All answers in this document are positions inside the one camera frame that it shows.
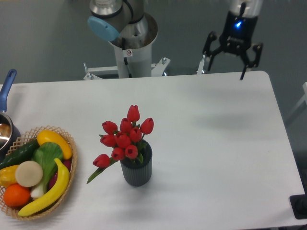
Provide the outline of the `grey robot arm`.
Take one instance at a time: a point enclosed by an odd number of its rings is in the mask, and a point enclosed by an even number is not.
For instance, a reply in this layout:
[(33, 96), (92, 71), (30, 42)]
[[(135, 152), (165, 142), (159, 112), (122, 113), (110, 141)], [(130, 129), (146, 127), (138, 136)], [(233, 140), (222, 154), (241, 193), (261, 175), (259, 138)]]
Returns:
[[(259, 65), (263, 43), (253, 43), (252, 36), (262, 3), (261, 0), (231, 2), (223, 32), (208, 34), (197, 74), (205, 73), (205, 61), (212, 65), (221, 52), (241, 58), (244, 64), (241, 78), (247, 69)], [(88, 26), (113, 46), (120, 78), (165, 75), (170, 59), (163, 57), (157, 64), (152, 63), (152, 44), (158, 28), (155, 19), (144, 12), (142, 0), (92, 0), (89, 8), (92, 15), (87, 20)]]

